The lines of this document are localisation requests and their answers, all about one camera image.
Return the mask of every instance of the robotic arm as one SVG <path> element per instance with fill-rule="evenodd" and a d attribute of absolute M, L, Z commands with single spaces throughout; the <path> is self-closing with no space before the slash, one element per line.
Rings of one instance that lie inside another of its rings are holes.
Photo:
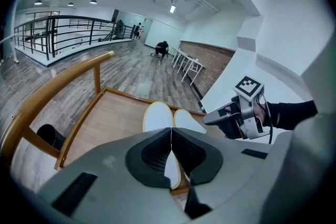
<path fill-rule="evenodd" d="M 253 112 L 254 105 L 260 105 L 260 95 L 264 97 L 264 84 L 244 76 L 233 90 L 237 95 L 232 97 L 230 103 L 204 116 L 204 124 L 217 125 L 229 139 L 255 139 L 269 134 L 271 143 L 272 126 L 270 131 L 264 131 L 260 118 L 255 117 Z M 270 117 L 268 106 L 265 112 Z"/>

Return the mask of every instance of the white sneaker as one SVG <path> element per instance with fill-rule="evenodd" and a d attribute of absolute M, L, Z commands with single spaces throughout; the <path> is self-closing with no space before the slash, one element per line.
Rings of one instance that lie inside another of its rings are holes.
<path fill-rule="evenodd" d="M 142 131 L 148 132 L 174 127 L 174 117 L 169 106 L 162 102 L 152 103 L 146 110 L 142 122 Z"/>
<path fill-rule="evenodd" d="M 191 116 L 188 110 L 178 109 L 174 114 L 174 125 L 177 128 L 186 128 L 199 133 L 206 133 L 206 130 Z"/>

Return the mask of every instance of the white table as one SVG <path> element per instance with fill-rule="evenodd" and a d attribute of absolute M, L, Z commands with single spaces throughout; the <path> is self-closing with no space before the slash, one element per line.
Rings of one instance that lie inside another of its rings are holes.
<path fill-rule="evenodd" d="M 177 49 L 174 48 L 174 47 L 170 48 L 169 59 L 173 59 L 173 58 L 175 58 L 176 54 L 177 54 Z"/>
<path fill-rule="evenodd" d="M 183 51 L 181 51 L 180 49 L 176 49 L 176 55 L 174 56 L 174 59 L 172 61 L 172 63 L 174 62 L 175 60 L 175 63 L 173 65 L 173 68 L 175 68 L 176 64 L 179 62 L 179 60 L 181 59 L 181 57 L 183 56 L 187 56 L 187 54 L 185 54 Z"/>
<path fill-rule="evenodd" d="M 189 70 L 190 70 L 190 71 L 193 71 L 193 72 L 196 73 L 196 75 L 195 75 L 193 81 L 190 83 L 190 86 L 191 86 L 191 84 L 193 84 L 194 80 L 196 79 L 196 77 L 197 77 L 198 74 L 200 73 L 201 69 L 202 69 L 203 67 L 205 68 L 205 66 L 202 65 L 199 61 L 197 61 L 197 60 L 195 60 L 195 59 L 192 59 L 192 58 L 190 58 L 190 57 L 188 57 L 188 58 L 189 58 L 189 60 L 190 60 L 190 65 L 189 65 L 187 71 L 185 72 L 185 74 L 184 74 L 184 76 L 183 76 L 181 82 L 184 80 L 184 78 L 185 78 L 185 76 L 187 75 L 187 73 L 188 73 Z"/>
<path fill-rule="evenodd" d="M 185 71 L 185 69 L 187 68 L 187 66 L 189 65 L 190 61 L 193 60 L 193 58 L 189 57 L 188 55 L 186 54 L 181 54 L 181 63 L 180 63 L 180 68 L 178 69 L 177 73 L 179 73 L 180 69 L 182 68 L 182 65 L 185 63 L 185 66 L 183 68 L 183 71 Z"/>

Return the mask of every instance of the hand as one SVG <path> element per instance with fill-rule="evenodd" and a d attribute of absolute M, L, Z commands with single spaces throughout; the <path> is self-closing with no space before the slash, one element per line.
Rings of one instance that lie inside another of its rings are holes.
<path fill-rule="evenodd" d="M 264 109 L 266 109 L 265 104 L 261 104 L 261 106 L 262 106 Z M 228 112 L 231 112 L 231 108 L 230 108 L 229 106 L 227 106 L 227 107 L 225 108 L 225 110 L 228 111 Z M 254 116 L 255 116 L 255 117 L 260 118 L 261 123 L 263 124 L 263 123 L 264 123 L 264 120 L 265 120 L 265 116 L 266 116 L 266 114 L 265 114 L 265 110 L 263 110 L 257 103 L 254 103 L 254 104 L 253 104 L 253 113 L 254 113 Z"/>

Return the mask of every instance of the cable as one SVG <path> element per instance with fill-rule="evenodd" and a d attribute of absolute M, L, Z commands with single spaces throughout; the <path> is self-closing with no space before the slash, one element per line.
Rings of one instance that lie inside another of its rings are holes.
<path fill-rule="evenodd" d="M 265 106 L 266 106 L 266 108 L 267 108 L 268 111 L 266 111 L 266 109 L 260 104 L 260 101 L 259 101 L 260 94 L 262 94 L 262 97 L 264 98 Z M 271 113 L 269 111 L 269 107 L 268 107 L 268 104 L 266 102 L 265 96 L 261 92 L 257 96 L 257 104 L 262 108 L 262 110 L 264 110 L 265 114 L 268 116 L 269 124 L 270 124 L 268 144 L 271 144 L 272 143 L 272 138 L 273 138 L 273 124 L 272 124 L 272 119 L 271 119 Z"/>

